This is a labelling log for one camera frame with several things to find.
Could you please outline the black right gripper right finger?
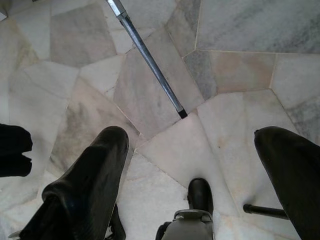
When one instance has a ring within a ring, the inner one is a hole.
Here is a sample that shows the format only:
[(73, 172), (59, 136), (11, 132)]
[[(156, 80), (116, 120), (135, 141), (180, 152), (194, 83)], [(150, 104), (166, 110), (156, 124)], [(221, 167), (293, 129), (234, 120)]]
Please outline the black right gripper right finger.
[(320, 238), (320, 147), (287, 129), (256, 130), (254, 145), (284, 212), (302, 240)]

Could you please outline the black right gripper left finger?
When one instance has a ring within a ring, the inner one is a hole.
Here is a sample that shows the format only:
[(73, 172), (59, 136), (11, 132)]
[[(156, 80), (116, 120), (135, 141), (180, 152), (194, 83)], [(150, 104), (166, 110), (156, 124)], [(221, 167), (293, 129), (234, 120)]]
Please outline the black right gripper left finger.
[(42, 192), (43, 204), (21, 240), (124, 240), (116, 204), (129, 151), (124, 129), (103, 129), (72, 166)]

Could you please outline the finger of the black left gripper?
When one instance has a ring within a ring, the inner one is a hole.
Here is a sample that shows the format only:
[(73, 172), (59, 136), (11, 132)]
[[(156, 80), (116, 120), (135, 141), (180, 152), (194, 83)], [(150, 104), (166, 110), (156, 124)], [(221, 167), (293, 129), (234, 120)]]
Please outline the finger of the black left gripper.
[(26, 177), (32, 169), (32, 159), (23, 154), (0, 157), (0, 177)]
[(31, 134), (16, 125), (0, 124), (0, 153), (20, 154), (32, 150)]

